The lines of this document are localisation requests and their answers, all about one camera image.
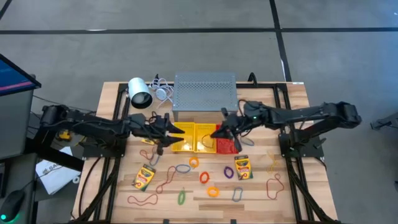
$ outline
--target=concrete floor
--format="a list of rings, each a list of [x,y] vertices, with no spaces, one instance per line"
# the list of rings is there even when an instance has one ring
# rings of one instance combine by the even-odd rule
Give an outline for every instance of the concrete floor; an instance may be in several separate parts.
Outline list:
[[[276,0],[283,28],[397,27],[393,0]],[[1,30],[273,27],[263,0],[13,0]],[[339,219],[398,223],[397,130],[369,123],[398,111],[398,33],[284,33],[294,82],[305,82],[311,105],[347,101],[363,123],[325,134],[328,178]],[[132,77],[172,80],[175,72],[250,72],[259,81],[283,81],[274,33],[0,35],[0,53],[43,87],[35,94],[96,109],[105,81]],[[34,100],[40,112],[43,102]],[[75,189],[41,202],[38,223],[65,222]]]

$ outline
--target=yellow basket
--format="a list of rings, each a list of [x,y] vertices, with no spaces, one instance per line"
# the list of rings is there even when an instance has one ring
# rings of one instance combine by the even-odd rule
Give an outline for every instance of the yellow basket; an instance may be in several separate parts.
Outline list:
[[[216,124],[195,124],[195,148],[197,153],[216,153],[216,139],[210,135],[216,130]]]
[[[193,152],[195,137],[195,123],[194,122],[174,122],[174,126],[185,131],[185,134],[171,134],[173,137],[184,138],[183,141],[172,144],[173,152]]]

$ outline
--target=crayola box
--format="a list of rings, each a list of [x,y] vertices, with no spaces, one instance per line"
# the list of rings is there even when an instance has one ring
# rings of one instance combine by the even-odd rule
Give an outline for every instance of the crayola box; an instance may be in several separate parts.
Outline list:
[[[238,180],[252,179],[251,165],[248,156],[235,156],[236,173]]]
[[[155,175],[156,170],[146,164],[139,169],[136,178],[133,180],[133,185],[142,191],[145,191],[148,187],[149,182]]]

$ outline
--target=purple rubber band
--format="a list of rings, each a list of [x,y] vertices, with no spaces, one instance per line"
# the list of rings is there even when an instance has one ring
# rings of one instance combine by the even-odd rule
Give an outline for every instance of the purple rubber band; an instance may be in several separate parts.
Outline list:
[[[230,176],[226,173],[227,170],[230,170],[230,171],[231,171],[232,174],[231,174]],[[234,176],[234,170],[232,170],[232,168],[230,168],[229,166],[226,166],[226,167],[224,168],[224,175],[225,175],[228,179],[231,179],[231,178]]]

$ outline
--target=metal mesh box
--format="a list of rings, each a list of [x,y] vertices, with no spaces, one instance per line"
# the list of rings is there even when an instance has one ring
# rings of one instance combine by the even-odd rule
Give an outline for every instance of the metal mesh box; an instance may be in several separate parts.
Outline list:
[[[175,75],[174,121],[221,123],[223,107],[228,111],[238,110],[235,74],[181,72]]]

